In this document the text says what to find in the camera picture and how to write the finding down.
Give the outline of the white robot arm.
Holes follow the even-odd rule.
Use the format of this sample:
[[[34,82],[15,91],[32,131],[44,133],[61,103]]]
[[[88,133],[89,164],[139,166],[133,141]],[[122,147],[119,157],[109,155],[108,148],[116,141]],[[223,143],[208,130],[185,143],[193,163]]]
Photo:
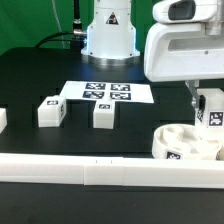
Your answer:
[[[161,0],[152,9],[145,50],[136,49],[131,0],[94,0],[83,58],[120,65],[144,57],[152,82],[184,81],[192,93],[203,79],[224,78],[224,0]]]

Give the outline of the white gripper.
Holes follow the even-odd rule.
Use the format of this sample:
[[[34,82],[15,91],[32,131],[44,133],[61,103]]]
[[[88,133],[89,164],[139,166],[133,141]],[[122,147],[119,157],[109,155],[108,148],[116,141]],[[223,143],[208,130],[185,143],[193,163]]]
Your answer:
[[[198,80],[224,78],[224,0],[161,0],[153,17],[145,76],[152,82],[186,81],[192,107],[203,110]]]

